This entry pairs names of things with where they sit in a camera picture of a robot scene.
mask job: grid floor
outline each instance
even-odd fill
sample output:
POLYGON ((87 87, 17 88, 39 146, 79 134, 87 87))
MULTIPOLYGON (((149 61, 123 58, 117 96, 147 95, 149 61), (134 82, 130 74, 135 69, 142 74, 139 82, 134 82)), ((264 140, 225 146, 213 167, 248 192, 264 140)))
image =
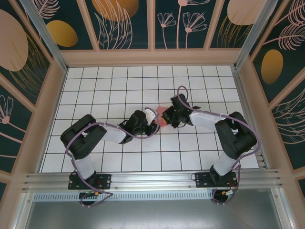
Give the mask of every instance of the grid floor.
MULTIPOLYGON (((73 171, 60 135, 84 115, 119 124, 135 110, 170 106, 180 85, 189 89, 193 106, 243 114, 229 66, 69 68, 41 172, 73 171)), ((90 157, 97 172, 177 171, 209 169, 221 153, 218 135, 208 129, 166 126, 125 145, 101 141, 90 157)), ((244 158, 241 167, 258 168, 255 155, 244 158)))

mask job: black mounting plate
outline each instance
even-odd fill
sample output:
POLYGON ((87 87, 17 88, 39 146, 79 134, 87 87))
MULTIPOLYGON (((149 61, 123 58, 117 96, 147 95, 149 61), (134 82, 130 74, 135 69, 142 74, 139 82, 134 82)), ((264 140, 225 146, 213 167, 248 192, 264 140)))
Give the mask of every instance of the black mounting plate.
MULTIPOLYGON (((110 189, 111 175, 110 174, 97 174, 94 187, 98 189, 110 189)), ((70 175, 69 190, 86 190, 91 189, 87 187, 78 177, 77 174, 70 175)))
POLYGON ((218 184, 215 184, 211 177, 210 172, 205 173, 195 173, 194 181, 196 182, 196 187, 230 187, 230 182, 237 186, 237 178, 235 172, 229 172, 228 174, 221 177, 218 184))

